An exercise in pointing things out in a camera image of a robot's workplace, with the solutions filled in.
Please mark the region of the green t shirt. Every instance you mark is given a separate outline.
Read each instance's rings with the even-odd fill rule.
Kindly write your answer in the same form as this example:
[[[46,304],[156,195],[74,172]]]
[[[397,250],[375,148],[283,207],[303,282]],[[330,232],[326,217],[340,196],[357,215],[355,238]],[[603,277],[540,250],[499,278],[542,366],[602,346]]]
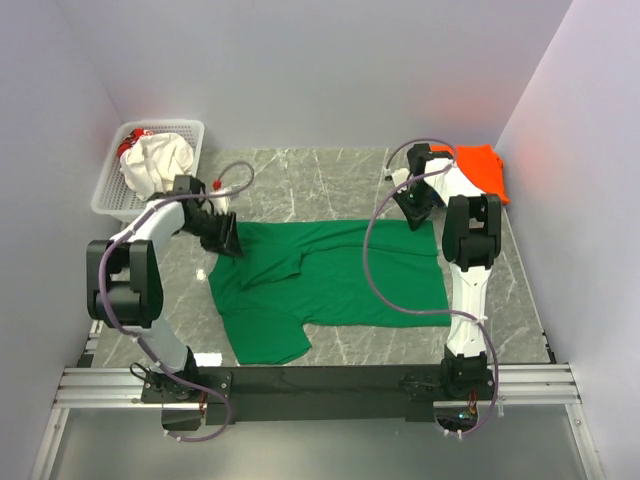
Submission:
[[[220,256],[208,282],[240,364],[284,364],[312,346],[304,327],[449,327],[431,224],[379,220],[238,226],[244,256]]]

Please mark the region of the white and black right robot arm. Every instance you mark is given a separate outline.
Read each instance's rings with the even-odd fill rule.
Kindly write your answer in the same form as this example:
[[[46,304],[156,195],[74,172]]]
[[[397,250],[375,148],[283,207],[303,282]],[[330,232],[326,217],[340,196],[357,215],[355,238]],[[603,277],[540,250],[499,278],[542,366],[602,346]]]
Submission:
[[[407,143],[408,166],[388,173],[396,186],[427,172],[393,195],[415,231],[437,202],[446,207],[441,247],[452,274],[451,326],[441,362],[439,387],[452,399],[472,399],[491,388],[485,322],[488,280],[501,251],[503,162],[489,145],[432,146]]]

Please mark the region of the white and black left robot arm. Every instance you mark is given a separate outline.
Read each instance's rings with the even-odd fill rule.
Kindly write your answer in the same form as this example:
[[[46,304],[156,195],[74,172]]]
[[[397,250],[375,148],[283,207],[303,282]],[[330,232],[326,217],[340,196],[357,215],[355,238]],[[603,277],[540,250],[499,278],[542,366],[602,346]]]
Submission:
[[[193,351],[178,339],[165,315],[158,256],[181,231],[203,249],[240,257],[234,192],[216,180],[208,190],[182,175],[172,191],[156,194],[120,233],[94,240],[86,250],[87,309],[91,318],[136,344],[148,359],[143,381],[171,401],[205,400],[212,390],[202,379]]]

